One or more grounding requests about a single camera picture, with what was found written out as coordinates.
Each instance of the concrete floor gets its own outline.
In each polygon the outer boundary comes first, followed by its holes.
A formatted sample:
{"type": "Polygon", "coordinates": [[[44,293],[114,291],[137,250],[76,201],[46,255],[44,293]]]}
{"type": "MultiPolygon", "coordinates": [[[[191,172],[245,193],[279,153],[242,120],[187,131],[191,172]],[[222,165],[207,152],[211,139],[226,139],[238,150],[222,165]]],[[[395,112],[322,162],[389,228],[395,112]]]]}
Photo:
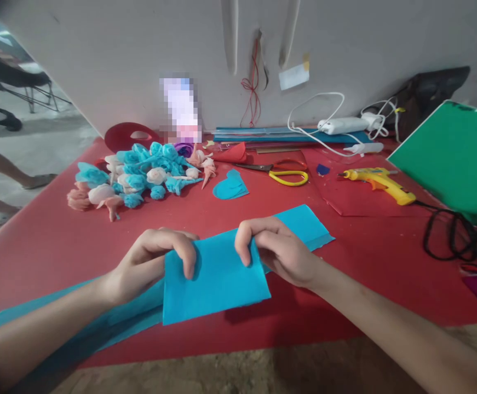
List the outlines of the concrete floor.
{"type": "MultiPolygon", "coordinates": [[[[65,97],[57,86],[54,94],[65,97]]],[[[35,106],[36,112],[31,114],[26,101],[0,92],[0,108],[14,113],[23,122],[19,132],[9,132],[0,126],[0,153],[29,175],[61,172],[98,137],[72,105],[61,104],[61,112],[35,106]]],[[[21,185],[0,174],[0,199],[9,204],[25,206],[41,190],[23,190],[21,185]]]]}

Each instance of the scissor blade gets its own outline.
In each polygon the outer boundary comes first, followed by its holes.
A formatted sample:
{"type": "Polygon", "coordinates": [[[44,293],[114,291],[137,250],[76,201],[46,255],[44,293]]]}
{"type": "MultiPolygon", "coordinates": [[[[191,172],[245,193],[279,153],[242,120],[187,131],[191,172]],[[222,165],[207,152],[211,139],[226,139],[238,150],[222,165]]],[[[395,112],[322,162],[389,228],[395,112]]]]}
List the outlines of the scissor blade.
{"type": "Polygon", "coordinates": [[[249,165],[249,164],[235,164],[235,165],[238,167],[247,168],[250,170],[266,171],[266,172],[270,172],[271,168],[273,167],[272,165],[263,165],[263,166],[255,166],[255,165],[249,165]]]}

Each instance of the foot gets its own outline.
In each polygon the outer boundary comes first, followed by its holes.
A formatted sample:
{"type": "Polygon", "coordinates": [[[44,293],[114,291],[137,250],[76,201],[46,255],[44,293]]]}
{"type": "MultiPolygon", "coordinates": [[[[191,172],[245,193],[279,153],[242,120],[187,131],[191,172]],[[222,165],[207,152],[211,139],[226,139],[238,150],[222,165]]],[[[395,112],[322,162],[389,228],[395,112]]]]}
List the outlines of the foot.
{"type": "Polygon", "coordinates": [[[31,177],[27,184],[23,185],[23,189],[31,190],[48,185],[57,176],[57,174],[44,174],[31,177]]]}
{"type": "Polygon", "coordinates": [[[0,228],[7,222],[9,221],[13,215],[15,215],[16,213],[19,212],[19,207],[16,207],[17,210],[14,211],[14,212],[9,212],[9,213],[4,213],[4,212],[0,212],[0,228]]]}

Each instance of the black cable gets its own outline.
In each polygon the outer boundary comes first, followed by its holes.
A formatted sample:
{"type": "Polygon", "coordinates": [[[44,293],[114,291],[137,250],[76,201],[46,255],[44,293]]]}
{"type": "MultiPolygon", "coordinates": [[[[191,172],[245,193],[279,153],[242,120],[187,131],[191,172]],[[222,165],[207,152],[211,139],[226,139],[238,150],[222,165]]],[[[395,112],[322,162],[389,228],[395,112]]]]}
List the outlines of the black cable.
{"type": "Polygon", "coordinates": [[[428,220],[428,223],[426,225],[426,231],[423,237],[423,249],[429,256],[442,261],[459,259],[465,262],[472,262],[477,259],[477,226],[474,226],[460,212],[452,211],[445,208],[438,208],[433,205],[426,204],[422,201],[415,201],[414,204],[421,205],[423,207],[434,210],[432,216],[428,220]],[[448,246],[452,254],[447,257],[437,256],[430,250],[429,247],[429,241],[430,236],[432,235],[434,221],[442,213],[447,213],[451,216],[448,231],[448,246]],[[463,226],[468,237],[468,242],[462,248],[458,248],[456,245],[457,228],[459,224],[463,226]]]}

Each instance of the white cable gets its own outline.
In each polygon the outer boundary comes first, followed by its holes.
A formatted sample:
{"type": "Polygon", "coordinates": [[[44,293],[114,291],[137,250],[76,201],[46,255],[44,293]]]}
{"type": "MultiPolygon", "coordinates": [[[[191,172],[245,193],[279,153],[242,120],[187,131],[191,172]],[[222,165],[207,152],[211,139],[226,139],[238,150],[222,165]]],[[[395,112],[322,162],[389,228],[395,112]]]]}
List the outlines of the white cable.
{"type": "MultiPolygon", "coordinates": [[[[308,101],[311,101],[312,99],[314,99],[315,97],[318,97],[318,96],[331,96],[331,95],[334,95],[334,96],[340,96],[342,98],[341,100],[341,103],[338,105],[337,109],[333,111],[333,113],[330,115],[329,118],[326,119],[326,122],[328,120],[330,120],[331,118],[333,118],[333,116],[337,113],[337,111],[342,107],[342,105],[344,104],[344,94],[342,93],[339,93],[339,92],[324,92],[324,93],[317,93],[316,95],[314,96],[311,96],[310,98],[308,98],[306,101],[300,103],[299,105],[297,105],[295,108],[293,108],[291,110],[291,112],[289,113],[289,117],[288,117],[288,129],[291,130],[291,127],[289,127],[289,119],[291,119],[291,114],[293,114],[293,111],[296,110],[297,108],[300,108],[302,107],[304,104],[306,104],[308,101]]],[[[307,132],[304,132],[304,134],[315,134],[316,132],[318,132],[320,130],[315,130],[315,131],[312,131],[311,133],[307,133],[307,132]]]]}
{"type": "Polygon", "coordinates": [[[377,116],[379,116],[381,119],[382,119],[382,123],[381,123],[381,126],[377,129],[377,131],[375,132],[375,134],[372,136],[371,135],[371,131],[368,132],[368,138],[370,140],[374,140],[375,138],[379,137],[379,136],[382,136],[382,137],[388,137],[388,135],[390,134],[388,130],[386,130],[384,128],[384,122],[386,121],[386,118],[388,118],[391,114],[395,114],[395,139],[397,140],[397,142],[401,142],[399,140],[399,112],[397,111],[397,103],[398,103],[398,99],[397,97],[395,96],[392,96],[390,97],[388,100],[380,100],[380,101],[376,101],[374,102],[373,104],[370,104],[366,107],[364,107],[361,111],[360,111],[360,115],[362,116],[363,113],[369,108],[369,107],[372,107],[374,106],[375,104],[380,104],[380,103],[384,103],[381,107],[381,109],[379,110],[379,112],[377,112],[377,116]],[[392,108],[392,111],[384,116],[381,114],[381,112],[384,110],[384,108],[386,107],[386,105],[390,105],[391,108],[392,108]]]}
{"type": "MultiPolygon", "coordinates": [[[[288,129],[290,129],[291,131],[296,131],[296,132],[300,132],[302,134],[305,134],[307,135],[309,138],[312,138],[314,139],[315,141],[317,141],[319,144],[321,144],[323,147],[329,149],[330,151],[332,151],[333,153],[336,153],[338,154],[339,156],[344,156],[344,157],[351,157],[351,156],[355,156],[357,155],[358,153],[352,153],[350,155],[346,155],[344,153],[340,153],[340,152],[337,152],[336,150],[334,150],[333,148],[330,148],[328,145],[326,145],[324,142],[322,142],[321,140],[319,140],[318,138],[316,138],[315,136],[313,136],[312,134],[315,134],[317,131],[320,131],[320,130],[315,130],[311,133],[308,133],[306,131],[304,131],[302,128],[296,128],[295,127],[295,123],[291,123],[291,127],[289,125],[289,121],[291,119],[291,115],[293,114],[293,111],[296,110],[297,108],[300,108],[302,107],[304,104],[306,104],[308,101],[314,99],[315,97],[318,97],[318,96],[329,96],[329,95],[336,95],[336,96],[341,96],[342,97],[342,100],[341,100],[341,103],[338,105],[337,109],[335,111],[333,111],[333,113],[330,115],[329,118],[326,119],[326,122],[328,122],[336,113],[337,111],[339,110],[339,108],[341,108],[342,104],[344,103],[344,94],[342,93],[339,93],[339,92],[324,92],[324,93],[317,93],[316,95],[314,96],[311,96],[310,98],[308,98],[305,102],[297,105],[295,108],[293,108],[291,110],[291,112],[289,113],[289,116],[288,116],[288,129]]],[[[358,143],[361,143],[362,142],[355,136],[351,135],[351,134],[345,134],[345,135],[349,135],[351,138],[355,139],[358,143]]]]}

